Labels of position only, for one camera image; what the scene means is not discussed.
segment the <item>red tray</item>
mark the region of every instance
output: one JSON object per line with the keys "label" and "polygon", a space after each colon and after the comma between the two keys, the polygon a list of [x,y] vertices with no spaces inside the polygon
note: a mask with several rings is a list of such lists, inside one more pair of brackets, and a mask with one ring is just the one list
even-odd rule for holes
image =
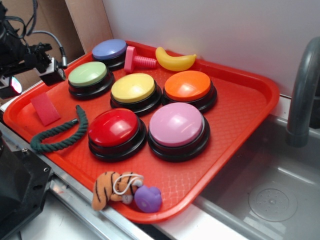
{"label": "red tray", "polygon": [[[156,58],[155,48],[136,42],[134,46],[141,56]],[[91,53],[86,54],[65,71],[66,75],[77,66],[93,61]],[[88,148],[86,135],[75,145],[46,154],[46,156],[92,191],[96,178],[105,171],[123,173],[134,171],[144,175],[144,184],[161,190],[162,206],[157,213],[143,213],[133,204],[120,202],[109,204],[129,220],[136,223],[153,224],[164,221],[183,211],[200,194],[217,172],[245,142],[251,133],[268,116],[279,100],[279,89],[270,79],[249,72],[214,64],[197,59],[191,70],[206,73],[217,89],[217,102],[204,116],[211,129],[208,147],[198,157],[181,163],[166,162],[155,157],[146,144],[143,149],[127,160],[106,163],[93,157]],[[156,69],[138,69],[134,72],[151,75],[163,88],[166,79],[176,72],[160,66]],[[123,69],[114,71],[115,79],[126,75]],[[46,92],[61,119],[43,126],[30,99]],[[91,100],[76,100],[68,92],[68,81],[48,87],[40,83],[10,104],[4,113],[5,123],[17,134],[30,142],[32,137],[77,118],[76,105],[86,112],[89,124],[99,114],[111,109],[110,92]],[[153,113],[141,117],[146,126]],[[61,141],[72,135],[77,127],[59,136],[50,138],[47,143]]]}

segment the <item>white string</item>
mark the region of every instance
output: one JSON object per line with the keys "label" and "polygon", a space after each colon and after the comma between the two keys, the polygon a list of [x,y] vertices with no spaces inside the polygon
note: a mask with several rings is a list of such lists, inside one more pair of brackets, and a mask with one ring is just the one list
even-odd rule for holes
{"label": "white string", "polygon": [[[134,177],[134,178],[132,178],[132,179],[129,181],[128,185],[126,186],[126,188],[125,188],[122,192],[119,192],[118,190],[116,190],[116,184],[117,184],[117,182],[118,182],[120,179],[125,178],[125,177]],[[113,192],[114,192],[115,194],[117,194],[117,195],[123,195],[123,194],[125,194],[126,191],[129,189],[131,183],[132,183],[134,180],[138,179],[138,178],[140,178],[140,179],[143,180],[143,179],[144,179],[144,176],[139,175],[139,174],[135,174],[135,173],[132,173],[132,174],[130,173],[130,174],[125,174],[125,175],[119,176],[119,177],[115,180],[115,182],[113,183],[113,186],[112,186]]]}

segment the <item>tiger plush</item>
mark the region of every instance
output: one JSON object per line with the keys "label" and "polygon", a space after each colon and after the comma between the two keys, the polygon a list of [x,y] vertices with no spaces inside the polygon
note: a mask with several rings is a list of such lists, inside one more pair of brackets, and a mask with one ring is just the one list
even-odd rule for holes
{"label": "tiger plush", "polygon": [[101,174],[93,187],[92,208],[100,211],[105,208],[108,201],[130,204],[138,187],[143,185],[143,176],[135,172],[119,174],[107,171]]}

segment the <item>pink button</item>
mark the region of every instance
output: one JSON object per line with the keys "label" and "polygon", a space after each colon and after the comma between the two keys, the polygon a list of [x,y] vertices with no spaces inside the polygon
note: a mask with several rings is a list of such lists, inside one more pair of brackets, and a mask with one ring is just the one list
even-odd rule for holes
{"label": "pink button", "polygon": [[203,127],[203,116],[191,104],[170,103],[151,117],[149,131],[154,140],[166,147],[180,147],[192,142]]}

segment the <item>red block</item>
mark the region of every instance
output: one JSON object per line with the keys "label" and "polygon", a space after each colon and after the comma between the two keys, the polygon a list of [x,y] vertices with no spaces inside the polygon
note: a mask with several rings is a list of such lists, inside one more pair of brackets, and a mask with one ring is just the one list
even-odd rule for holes
{"label": "red block", "polygon": [[44,126],[47,126],[61,118],[47,93],[44,92],[32,98],[31,103]]}

